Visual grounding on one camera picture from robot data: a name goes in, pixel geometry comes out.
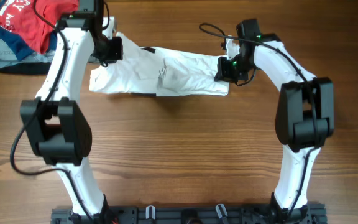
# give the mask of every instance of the red cloth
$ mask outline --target red cloth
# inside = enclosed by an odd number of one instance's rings
[[[24,42],[38,53],[49,47],[49,35],[53,28],[39,19],[32,7],[34,0],[6,0],[0,10],[0,26],[19,34]],[[56,24],[63,13],[78,10],[78,0],[37,0],[37,12],[52,24]]]

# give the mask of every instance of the stack of folded clothes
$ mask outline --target stack of folded clothes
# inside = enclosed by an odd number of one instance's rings
[[[46,74],[55,55],[57,35],[32,9],[34,0],[0,3],[0,72]],[[37,12],[56,24],[78,9],[78,0],[38,0]]]

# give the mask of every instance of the navy blue clothing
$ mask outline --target navy blue clothing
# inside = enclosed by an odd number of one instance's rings
[[[0,2],[0,9],[5,4],[5,1]],[[3,29],[0,27],[0,39],[5,41],[5,43],[12,49],[14,54],[16,55],[17,59],[23,60],[30,54],[34,52],[25,42],[24,40],[18,35],[14,34],[12,32],[7,31],[6,29]],[[56,34],[52,33],[50,35],[49,40],[49,50],[56,50],[57,45],[57,36]]]

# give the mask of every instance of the folded white garment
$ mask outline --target folded white garment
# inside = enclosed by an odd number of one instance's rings
[[[157,96],[227,95],[229,84],[214,81],[218,58],[153,47],[142,50],[118,32],[124,58],[92,70],[89,90],[98,93],[147,93]]]

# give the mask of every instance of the wooden surface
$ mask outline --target wooden surface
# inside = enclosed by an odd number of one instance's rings
[[[114,1],[119,31],[139,45],[219,55],[221,39],[198,30],[211,22],[228,34],[256,17],[310,72],[335,84],[335,132],[326,141],[308,188],[325,203],[329,223],[358,223],[358,1]],[[96,66],[88,65],[86,74]],[[19,105],[44,77],[0,74],[0,223],[49,223],[52,208],[70,205],[57,174],[17,175],[9,150]],[[154,98],[88,91],[80,106],[93,130],[91,166],[110,205],[268,203],[278,182],[282,147],[274,130],[278,91],[259,72],[229,95]],[[26,137],[18,165],[44,166]]]

